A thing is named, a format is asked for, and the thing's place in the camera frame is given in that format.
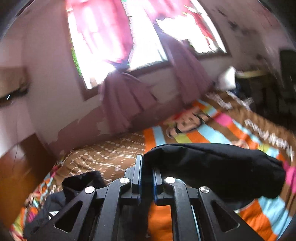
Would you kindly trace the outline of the dark desk with clutter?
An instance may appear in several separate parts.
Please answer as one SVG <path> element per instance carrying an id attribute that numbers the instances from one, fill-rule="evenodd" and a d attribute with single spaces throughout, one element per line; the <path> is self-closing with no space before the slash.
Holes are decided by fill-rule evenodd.
<path id="1" fill-rule="evenodd" d="M 281 49 L 280 74 L 271 69 L 234 71 L 234 86 L 225 87 L 255 113 L 276 123 L 295 121 L 295 51 Z"/>

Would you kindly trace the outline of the right purple curtain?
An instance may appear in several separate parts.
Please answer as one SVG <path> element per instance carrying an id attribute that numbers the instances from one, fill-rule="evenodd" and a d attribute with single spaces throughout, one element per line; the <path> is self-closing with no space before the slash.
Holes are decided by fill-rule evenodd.
<path id="1" fill-rule="evenodd" d="M 190 1 L 146 1 L 144 9 L 154 25 L 161 45 L 173 66 L 183 104 L 189 104 L 205 94 L 213 84 L 194 54 L 180 41 L 164 32 L 158 20 L 173 19 L 187 12 Z"/>

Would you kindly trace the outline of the purple curtain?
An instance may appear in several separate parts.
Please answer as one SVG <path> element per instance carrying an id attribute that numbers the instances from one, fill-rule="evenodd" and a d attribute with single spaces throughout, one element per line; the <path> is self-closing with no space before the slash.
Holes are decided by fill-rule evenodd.
<path id="1" fill-rule="evenodd" d="M 173 66 L 183 104 L 189 104 L 205 94 L 213 84 L 194 54 L 180 41 L 164 32 L 158 20 L 173 19 L 187 12 L 190 1 L 146 1 L 144 9 L 154 25 L 161 45 Z"/>
<path id="2" fill-rule="evenodd" d="M 108 73 L 101 90 L 102 109 L 111 134 L 127 132 L 133 118 L 157 104 L 150 87 L 128 73 L 128 58 L 133 48 L 130 22 L 121 1 L 103 1 L 102 19 L 106 21 L 107 61 L 115 65 Z"/>

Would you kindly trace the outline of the black puffer jacket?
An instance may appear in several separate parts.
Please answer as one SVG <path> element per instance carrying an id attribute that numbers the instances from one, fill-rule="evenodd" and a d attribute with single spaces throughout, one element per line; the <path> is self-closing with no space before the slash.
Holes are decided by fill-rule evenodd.
<path id="1" fill-rule="evenodd" d="M 152 233 L 152 169 L 161 172 L 173 240 L 260 240 L 235 214 L 259 197 L 276 198 L 285 183 L 281 161 L 227 144 L 170 144 L 143 155 L 139 205 L 124 205 L 130 179 L 105 184 L 98 171 L 71 176 L 27 224 L 27 240 L 145 240 Z"/>

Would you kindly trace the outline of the window with dark frame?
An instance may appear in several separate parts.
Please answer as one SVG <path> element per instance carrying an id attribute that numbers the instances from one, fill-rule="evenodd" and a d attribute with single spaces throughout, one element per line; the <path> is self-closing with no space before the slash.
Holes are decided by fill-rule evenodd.
<path id="1" fill-rule="evenodd" d="M 199 1 L 66 1 L 65 7 L 84 99 L 96 96 L 114 70 L 141 75 L 168 66 L 156 27 L 198 59 L 230 54 Z"/>

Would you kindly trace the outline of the left purple curtain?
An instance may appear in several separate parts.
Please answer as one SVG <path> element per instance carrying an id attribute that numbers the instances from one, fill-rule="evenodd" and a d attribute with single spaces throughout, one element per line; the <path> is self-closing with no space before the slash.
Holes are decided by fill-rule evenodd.
<path id="1" fill-rule="evenodd" d="M 111 134 L 127 132 L 133 118 L 157 104 L 150 87 L 128 73 L 128 58 L 133 48 L 130 22 L 121 1 L 103 1 L 102 19 L 106 21 L 107 61 L 115 65 L 108 73 L 101 90 L 102 109 Z"/>

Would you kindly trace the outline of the colourful brown bedspread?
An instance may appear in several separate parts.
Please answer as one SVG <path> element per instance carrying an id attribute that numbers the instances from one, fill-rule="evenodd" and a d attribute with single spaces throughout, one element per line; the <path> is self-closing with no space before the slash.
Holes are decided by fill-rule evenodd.
<path id="1" fill-rule="evenodd" d="M 49 195 L 62 190 L 65 178 L 99 171 L 110 184 L 135 164 L 137 154 L 170 143 L 232 144 L 258 149 L 280 160 L 286 171 L 281 194 L 274 199 L 260 197 L 236 209 L 264 240 L 280 238 L 295 215 L 295 134 L 251 111 L 247 101 L 234 93 L 224 91 L 206 94 L 191 109 L 157 126 L 72 150 L 25 201 L 10 228 L 13 239 L 24 239 L 25 226 L 34 220 Z"/>

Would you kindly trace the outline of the wooden headboard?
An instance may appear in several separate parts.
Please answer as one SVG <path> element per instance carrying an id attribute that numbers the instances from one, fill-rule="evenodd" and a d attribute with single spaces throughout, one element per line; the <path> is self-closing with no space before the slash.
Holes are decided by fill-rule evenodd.
<path id="1" fill-rule="evenodd" d="M 56 158 L 33 134 L 1 157 L 1 224 L 9 228 L 26 198 L 51 171 Z"/>

